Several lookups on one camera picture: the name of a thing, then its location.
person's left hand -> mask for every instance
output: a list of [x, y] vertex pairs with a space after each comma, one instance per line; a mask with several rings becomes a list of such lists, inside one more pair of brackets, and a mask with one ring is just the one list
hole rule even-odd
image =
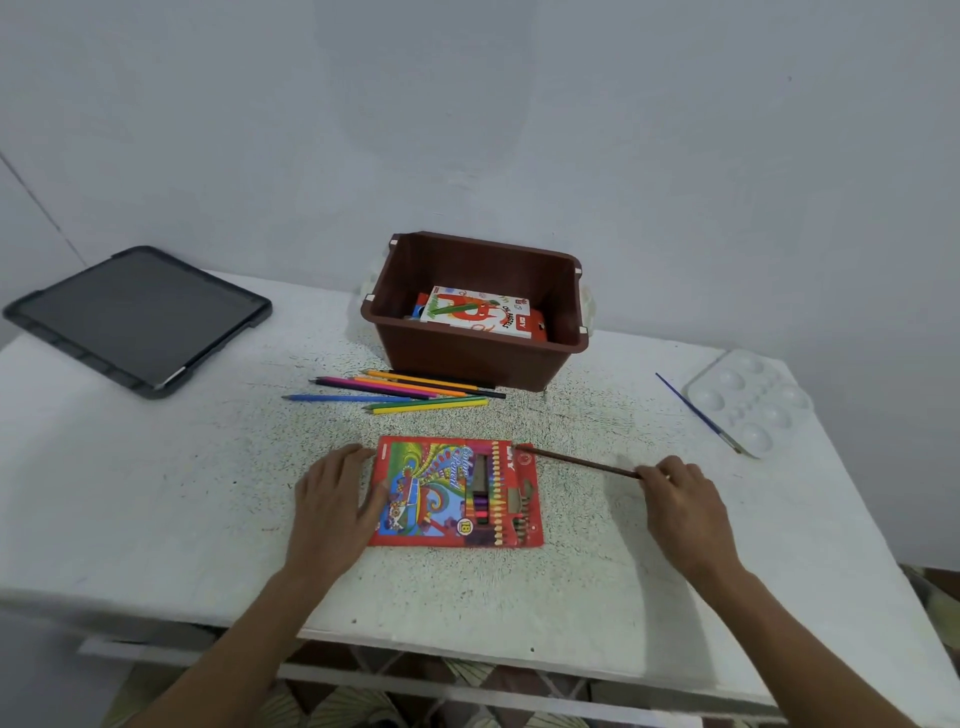
[[386, 483], [372, 485], [357, 509], [360, 471], [375, 450], [347, 445], [322, 457], [297, 483], [297, 512], [283, 572], [323, 597], [363, 553], [387, 502]]

forearm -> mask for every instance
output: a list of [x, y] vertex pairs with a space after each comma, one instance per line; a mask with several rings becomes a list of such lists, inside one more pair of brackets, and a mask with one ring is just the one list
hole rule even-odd
[[327, 588], [274, 574], [243, 616], [130, 728], [244, 724]]
[[746, 570], [698, 591], [727, 624], [794, 728], [915, 725], [796, 621]]

pile of colored pencils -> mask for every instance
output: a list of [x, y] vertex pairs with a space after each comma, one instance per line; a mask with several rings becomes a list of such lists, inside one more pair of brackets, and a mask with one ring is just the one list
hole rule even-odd
[[395, 415], [454, 407], [482, 407], [490, 398], [506, 399], [502, 392], [482, 389], [475, 384], [425, 379], [396, 372], [367, 370], [353, 378], [318, 376], [311, 379], [324, 387], [368, 393], [362, 395], [287, 395], [287, 400], [364, 401], [374, 415]]

white plastic palette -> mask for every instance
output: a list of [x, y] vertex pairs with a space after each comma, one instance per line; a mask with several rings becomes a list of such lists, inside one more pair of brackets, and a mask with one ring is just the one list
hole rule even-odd
[[813, 402], [770, 364], [742, 349], [727, 352], [686, 385], [686, 398], [753, 457], [785, 447]]

blue colored pencil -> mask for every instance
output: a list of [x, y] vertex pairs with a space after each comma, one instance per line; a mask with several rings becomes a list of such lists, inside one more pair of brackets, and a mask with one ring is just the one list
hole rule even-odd
[[363, 401], [367, 404], [371, 402], [398, 402], [398, 401], [418, 401], [407, 397], [389, 397], [377, 395], [283, 395], [285, 400], [289, 401]]
[[733, 448], [737, 453], [740, 453], [740, 454], [743, 453], [743, 450], [741, 450], [741, 449], [737, 446], [737, 444], [736, 444], [733, 440], [730, 439], [730, 436], [728, 436], [726, 432], [724, 432], [722, 429], [720, 429], [720, 427], [718, 427], [718, 426], [714, 423], [714, 421], [711, 420], [707, 415], [705, 415], [703, 412], [701, 412], [699, 409], [697, 409], [697, 407], [693, 404], [692, 401], [688, 400], [686, 397], [684, 397], [682, 394], [680, 394], [680, 392], [678, 392], [676, 389], [674, 389], [674, 388], [673, 388], [673, 385], [672, 385], [670, 382], [668, 382], [666, 379], [664, 379], [664, 378], [663, 378], [662, 376], [660, 376], [659, 374], [657, 374], [657, 379], [659, 379], [661, 382], [663, 382], [664, 384], [666, 384], [666, 385], [670, 388], [670, 391], [671, 391], [671, 392], [673, 392], [675, 395], [677, 395], [677, 397], [679, 397], [687, 407], [689, 407], [690, 409], [692, 409], [692, 410], [693, 410], [693, 414], [695, 414], [697, 417], [699, 417], [701, 420], [703, 420], [705, 423], [707, 423], [707, 427], [709, 427], [709, 428], [712, 429], [714, 432], [716, 432], [717, 436], [718, 436], [721, 440], [723, 440], [725, 443], [727, 443], [727, 445], [729, 445], [731, 448]]

